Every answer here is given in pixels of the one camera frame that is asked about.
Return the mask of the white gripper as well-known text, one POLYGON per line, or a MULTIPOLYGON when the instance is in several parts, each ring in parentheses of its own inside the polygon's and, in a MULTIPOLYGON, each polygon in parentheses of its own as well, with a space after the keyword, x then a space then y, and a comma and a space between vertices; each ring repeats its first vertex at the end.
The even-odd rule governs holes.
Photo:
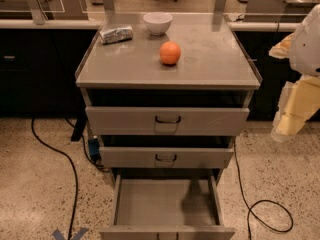
POLYGON ((304 74, 295 83, 286 82, 280 94, 271 137, 282 143, 294 137, 320 109, 320 4, 309 12, 294 33, 273 46, 269 55, 289 58, 291 68, 304 74))

